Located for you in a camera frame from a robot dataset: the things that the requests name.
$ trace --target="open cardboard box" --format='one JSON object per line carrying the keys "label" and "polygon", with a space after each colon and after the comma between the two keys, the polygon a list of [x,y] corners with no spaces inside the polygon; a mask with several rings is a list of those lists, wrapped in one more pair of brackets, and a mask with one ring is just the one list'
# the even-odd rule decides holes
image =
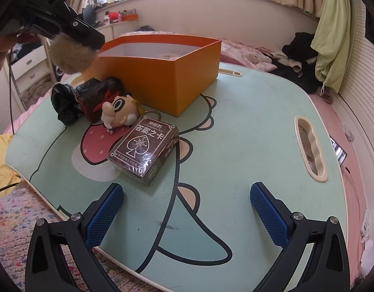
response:
{"label": "open cardboard box", "polygon": [[85,81],[120,78],[140,103],[179,116],[218,76],[221,41],[187,35],[133,35],[103,45]]}

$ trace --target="cartoon figurine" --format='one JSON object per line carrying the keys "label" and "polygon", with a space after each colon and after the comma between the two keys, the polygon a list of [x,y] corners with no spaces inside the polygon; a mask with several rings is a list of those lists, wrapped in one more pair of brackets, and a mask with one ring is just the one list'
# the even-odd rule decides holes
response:
{"label": "cartoon figurine", "polygon": [[139,116],[144,114],[141,104],[130,95],[116,96],[113,103],[104,102],[101,120],[107,131],[112,134],[114,128],[122,125],[133,125]]}

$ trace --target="circular logo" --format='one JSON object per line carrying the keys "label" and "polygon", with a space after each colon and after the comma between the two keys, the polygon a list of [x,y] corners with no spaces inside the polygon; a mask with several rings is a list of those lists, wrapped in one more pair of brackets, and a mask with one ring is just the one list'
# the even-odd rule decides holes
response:
{"label": "circular logo", "polygon": [[157,166],[153,166],[151,170],[149,170],[149,174],[148,174],[149,180],[151,180],[156,175],[156,172],[157,172]]}

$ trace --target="louvered panel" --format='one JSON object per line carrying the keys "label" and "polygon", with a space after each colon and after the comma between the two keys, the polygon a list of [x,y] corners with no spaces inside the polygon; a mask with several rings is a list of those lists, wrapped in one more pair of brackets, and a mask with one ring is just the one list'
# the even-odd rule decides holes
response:
{"label": "louvered panel", "polygon": [[374,149],[374,45],[365,38],[365,5],[357,0],[356,34],[339,94],[358,118]]}
{"label": "louvered panel", "polygon": [[[21,110],[13,95],[11,95],[11,105],[13,108],[13,120],[16,120],[21,115]],[[3,134],[10,124],[9,80],[5,69],[2,68],[0,72],[0,134]]]}

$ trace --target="light green cloth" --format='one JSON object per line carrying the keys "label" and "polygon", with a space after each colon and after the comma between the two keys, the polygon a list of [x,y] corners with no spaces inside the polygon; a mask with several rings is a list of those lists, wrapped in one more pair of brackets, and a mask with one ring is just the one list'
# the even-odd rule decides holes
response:
{"label": "light green cloth", "polygon": [[338,93],[350,42],[350,0],[324,0],[311,48],[318,52],[315,76]]}

